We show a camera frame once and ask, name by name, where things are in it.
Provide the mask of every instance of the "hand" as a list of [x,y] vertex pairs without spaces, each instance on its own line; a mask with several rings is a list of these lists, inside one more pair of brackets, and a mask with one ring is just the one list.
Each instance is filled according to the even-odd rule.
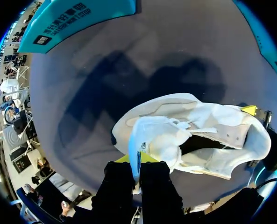
[[68,206],[67,207],[65,207],[64,206],[64,202],[62,201],[62,210],[63,210],[63,212],[62,212],[62,215],[63,216],[67,216],[68,215],[68,212],[70,211],[70,205],[68,204]]

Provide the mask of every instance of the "grey display platform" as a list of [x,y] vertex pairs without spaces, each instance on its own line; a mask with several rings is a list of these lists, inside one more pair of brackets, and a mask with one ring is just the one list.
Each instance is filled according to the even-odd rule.
[[[47,159],[92,193],[107,162],[122,157],[110,135],[118,119],[178,92],[255,104],[273,112],[277,128],[277,75],[232,1],[142,0],[140,14],[97,24],[32,57],[32,111]],[[242,164],[231,180],[180,171],[171,178],[192,206],[241,189],[250,175]]]

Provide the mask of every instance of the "teal sign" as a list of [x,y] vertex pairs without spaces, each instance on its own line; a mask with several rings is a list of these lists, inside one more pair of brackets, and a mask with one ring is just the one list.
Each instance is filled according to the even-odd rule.
[[267,60],[267,62],[277,73],[277,48],[268,31],[243,2],[239,0],[233,0],[233,2],[236,4],[236,6],[239,8],[239,10],[249,23],[261,55]]
[[45,54],[96,23],[135,13],[135,0],[45,0],[31,19],[18,52]]

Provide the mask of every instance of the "teal banner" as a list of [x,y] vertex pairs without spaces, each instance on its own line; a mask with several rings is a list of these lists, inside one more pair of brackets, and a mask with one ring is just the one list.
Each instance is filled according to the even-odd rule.
[[19,53],[46,54],[96,23],[135,13],[135,0],[45,0],[31,19]]

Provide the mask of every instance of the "black cable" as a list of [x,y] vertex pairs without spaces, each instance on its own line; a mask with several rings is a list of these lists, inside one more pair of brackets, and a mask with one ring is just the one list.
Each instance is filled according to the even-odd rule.
[[264,183],[261,183],[259,186],[256,187],[256,190],[259,190],[261,187],[263,187],[267,183],[274,182],[274,181],[277,181],[277,178],[273,178],[273,179],[265,181]]

